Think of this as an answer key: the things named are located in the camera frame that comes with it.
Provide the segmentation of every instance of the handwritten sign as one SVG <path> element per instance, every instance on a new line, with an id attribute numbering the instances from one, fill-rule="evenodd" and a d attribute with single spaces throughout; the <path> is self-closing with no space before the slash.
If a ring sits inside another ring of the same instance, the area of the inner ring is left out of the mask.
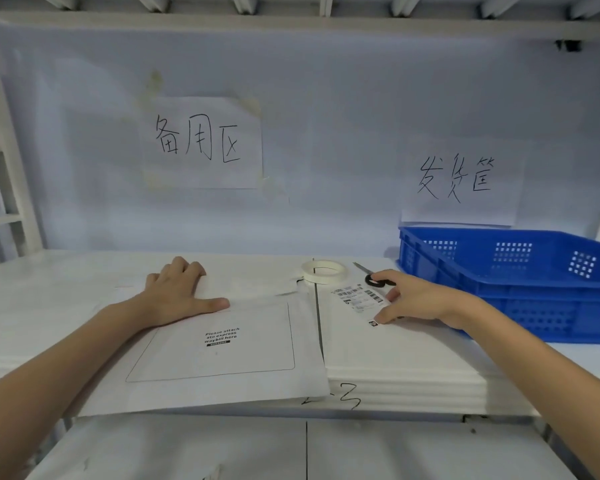
<path id="1" fill-rule="evenodd" d="M 491 138 L 414 139 L 406 159 L 402 220 L 515 224 L 530 145 Z"/>
<path id="2" fill-rule="evenodd" d="M 144 169 L 176 187 L 254 189 L 262 177 L 255 101 L 156 98 L 140 125 Z"/>

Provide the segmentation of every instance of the forearm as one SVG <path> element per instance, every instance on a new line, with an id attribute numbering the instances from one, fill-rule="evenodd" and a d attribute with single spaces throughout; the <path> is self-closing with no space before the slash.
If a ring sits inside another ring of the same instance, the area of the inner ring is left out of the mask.
<path id="1" fill-rule="evenodd" d="M 108 306 L 0 379 L 0 479 L 21 468 L 88 380 L 141 328 L 136 314 Z"/>
<path id="2" fill-rule="evenodd" d="M 465 331 L 600 480 L 600 380 L 474 297 Z"/>

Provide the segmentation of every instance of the left hand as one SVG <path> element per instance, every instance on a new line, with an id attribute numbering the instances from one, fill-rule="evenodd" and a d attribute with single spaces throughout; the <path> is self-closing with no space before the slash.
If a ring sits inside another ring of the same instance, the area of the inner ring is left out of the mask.
<path id="1" fill-rule="evenodd" d="M 188 263 L 177 256 L 171 264 L 162 268 L 160 274 L 149 274 L 144 291 L 128 302 L 142 310 L 146 327 L 167 325 L 183 318 L 229 308 L 227 298 L 194 297 L 198 281 L 206 273 L 199 262 Z"/>

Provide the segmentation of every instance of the black scissor handle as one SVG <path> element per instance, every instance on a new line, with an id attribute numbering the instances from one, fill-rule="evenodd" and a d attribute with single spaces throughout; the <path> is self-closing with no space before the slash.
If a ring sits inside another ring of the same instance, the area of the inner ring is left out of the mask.
<path id="1" fill-rule="evenodd" d="M 384 288 L 385 285 L 395 286 L 395 283 L 391 280 L 373 281 L 370 274 L 365 276 L 365 283 L 374 288 Z"/>

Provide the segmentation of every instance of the blue plastic crate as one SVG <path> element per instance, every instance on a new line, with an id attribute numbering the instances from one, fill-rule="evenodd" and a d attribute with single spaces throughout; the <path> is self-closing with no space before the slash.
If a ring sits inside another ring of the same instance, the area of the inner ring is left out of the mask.
<path id="1" fill-rule="evenodd" d="M 472 293 L 547 342 L 600 344 L 600 242 L 563 232 L 401 227 L 403 271 Z"/>

